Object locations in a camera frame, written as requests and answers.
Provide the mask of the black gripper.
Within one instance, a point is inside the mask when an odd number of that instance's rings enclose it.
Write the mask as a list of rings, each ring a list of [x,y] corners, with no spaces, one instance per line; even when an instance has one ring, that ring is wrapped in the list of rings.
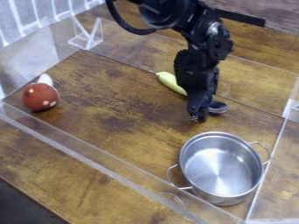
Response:
[[[206,122],[213,95],[217,93],[220,69],[205,66],[202,55],[192,50],[178,52],[174,71],[178,85],[188,93],[188,111],[196,122]]]

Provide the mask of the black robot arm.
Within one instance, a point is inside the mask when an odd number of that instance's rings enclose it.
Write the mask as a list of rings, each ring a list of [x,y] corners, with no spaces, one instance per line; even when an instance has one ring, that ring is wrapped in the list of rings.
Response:
[[[234,50],[230,31],[217,11],[201,0],[129,0],[139,6],[142,17],[157,30],[173,29],[188,40],[178,52],[174,74],[188,93],[188,111],[194,121],[206,121],[217,94],[218,64]]]

